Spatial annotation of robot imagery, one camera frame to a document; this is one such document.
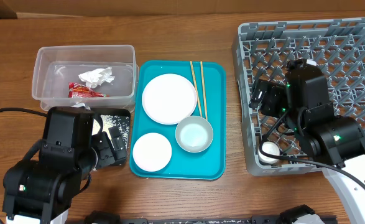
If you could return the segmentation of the wooden chopstick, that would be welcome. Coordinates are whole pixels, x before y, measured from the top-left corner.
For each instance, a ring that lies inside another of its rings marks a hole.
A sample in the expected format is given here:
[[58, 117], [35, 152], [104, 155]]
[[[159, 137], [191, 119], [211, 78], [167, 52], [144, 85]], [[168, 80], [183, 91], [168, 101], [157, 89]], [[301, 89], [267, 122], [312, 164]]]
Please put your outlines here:
[[208, 111], [207, 111], [207, 104], [206, 104], [206, 90], [205, 90], [205, 76], [204, 76], [203, 61], [200, 61], [200, 71], [201, 71], [201, 83], [202, 83], [203, 105], [204, 105], [204, 111], [205, 111], [205, 119], [208, 120]]
[[197, 86], [197, 83], [196, 83], [195, 70], [194, 70], [192, 61], [190, 61], [190, 68], [191, 68], [191, 73], [192, 73], [192, 78], [193, 78], [193, 86], [195, 87], [195, 92], [196, 92], [196, 98], [197, 98], [197, 105], [198, 105], [199, 114], [200, 114], [201, 117], [203, 117], [203, 113], [202, 113], [202, 110], [201, 110], [200, 97], [199, 97], [199, 93], [198, 93], [198, 86]]

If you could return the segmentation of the small pink bowl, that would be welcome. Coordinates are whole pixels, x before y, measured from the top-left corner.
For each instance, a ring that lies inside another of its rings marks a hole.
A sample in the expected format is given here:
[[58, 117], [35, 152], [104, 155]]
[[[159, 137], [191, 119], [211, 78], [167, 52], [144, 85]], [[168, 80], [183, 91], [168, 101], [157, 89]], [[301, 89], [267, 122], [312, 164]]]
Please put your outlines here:
[[157, 172], [170, 162], [172, 146], [165, 136], [159, 133], [147, 133], [135, 142], [132, 157], [140, 169]]

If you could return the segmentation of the red snack wrapper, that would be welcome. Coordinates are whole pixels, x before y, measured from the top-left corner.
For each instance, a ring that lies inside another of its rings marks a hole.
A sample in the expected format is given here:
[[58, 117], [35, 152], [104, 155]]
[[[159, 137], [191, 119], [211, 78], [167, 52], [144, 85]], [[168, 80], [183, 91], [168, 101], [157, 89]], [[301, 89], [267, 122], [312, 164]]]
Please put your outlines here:
[[97, 98], [97, 97], [107, 97], [107, 95], [93, 91], [85, 85], [79, 83], [69, 83], [68, 84], [69, 98]]

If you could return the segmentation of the white tissue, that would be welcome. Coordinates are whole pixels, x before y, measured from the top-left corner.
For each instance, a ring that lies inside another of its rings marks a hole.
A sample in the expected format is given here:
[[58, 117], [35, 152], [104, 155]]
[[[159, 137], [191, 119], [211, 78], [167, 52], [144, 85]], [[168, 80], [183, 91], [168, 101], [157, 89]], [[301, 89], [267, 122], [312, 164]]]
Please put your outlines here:
[[81, 73], [78, 77], [88, 88], [96, 88], [104, 82], [111, 83], [115, 78], [112, 74], [111, 67], [97, 68], [92, 71]]

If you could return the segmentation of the large white plate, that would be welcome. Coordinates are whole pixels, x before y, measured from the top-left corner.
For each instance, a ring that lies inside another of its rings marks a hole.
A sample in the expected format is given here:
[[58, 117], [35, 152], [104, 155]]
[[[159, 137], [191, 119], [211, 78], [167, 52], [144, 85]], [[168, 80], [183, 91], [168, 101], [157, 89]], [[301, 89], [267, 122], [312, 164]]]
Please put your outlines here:
[[153, 78], [144, 87], [142, 106], [153, 121], [165, 125], [178, 124], [196, 109], [197, 93], [187, 78], [166, 73]]

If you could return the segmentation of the grey bowl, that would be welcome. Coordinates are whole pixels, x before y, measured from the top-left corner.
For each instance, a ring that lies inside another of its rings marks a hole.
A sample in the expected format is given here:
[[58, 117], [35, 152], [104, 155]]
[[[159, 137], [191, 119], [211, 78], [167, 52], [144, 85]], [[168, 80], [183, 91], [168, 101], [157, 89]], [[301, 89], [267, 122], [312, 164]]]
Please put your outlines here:
[[207, 150], [213, 141], [213, 128], [201, 116], [189, 116], [177, 124], [175, 138], [177, 144], [187, 152], [199, 153]]

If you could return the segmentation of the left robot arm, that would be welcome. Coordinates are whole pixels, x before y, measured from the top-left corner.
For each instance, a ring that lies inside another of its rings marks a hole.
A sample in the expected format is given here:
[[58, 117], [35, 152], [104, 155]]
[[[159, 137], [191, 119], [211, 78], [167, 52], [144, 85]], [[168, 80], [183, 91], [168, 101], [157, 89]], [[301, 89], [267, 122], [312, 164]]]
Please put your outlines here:
[[44, 133], [5, 174], [7, 223], [65, 223], [91, 172], [126, 162], [131, 114], [124, 109], [57, 106]]

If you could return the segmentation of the small white cup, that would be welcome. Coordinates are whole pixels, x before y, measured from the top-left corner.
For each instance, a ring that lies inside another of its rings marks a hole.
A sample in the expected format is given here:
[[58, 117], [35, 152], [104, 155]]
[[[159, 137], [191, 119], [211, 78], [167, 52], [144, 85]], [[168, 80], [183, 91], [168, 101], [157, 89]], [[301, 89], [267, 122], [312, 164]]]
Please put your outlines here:
[[[278, 145], [276, 145], [276, 143], [274, 143], [274, 142], [270, 142], [270, 141], [264, 142], [262, 145], [262, 150], [265, 153], [272, 154], [274, 156], [280, 155], [280, 149], [279, 149]], [[259, 157], [259, 161], [264, 164], [276, 164], [279, 162], [278, 159], [267, 157], [267, 156], [263, 155], [260, 151], [258, 151], [258, 157]]]

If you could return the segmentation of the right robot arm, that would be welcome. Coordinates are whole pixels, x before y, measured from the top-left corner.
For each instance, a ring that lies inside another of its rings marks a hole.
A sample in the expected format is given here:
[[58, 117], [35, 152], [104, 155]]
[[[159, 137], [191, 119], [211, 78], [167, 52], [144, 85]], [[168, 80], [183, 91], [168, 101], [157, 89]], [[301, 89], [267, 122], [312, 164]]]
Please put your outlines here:
[[[351, 223], [365, 223], [365, 132], [352, 117], [336, 115], [328, 82], [313, 60], [287, 63], [285, 84], [258, 79], [249, 106], [276, 119], [262, 135], [259, 152], [278, 161], [311, 164], [340, 198]], [[269, 136], [285, 125], [306, 159], [284, 156]]]

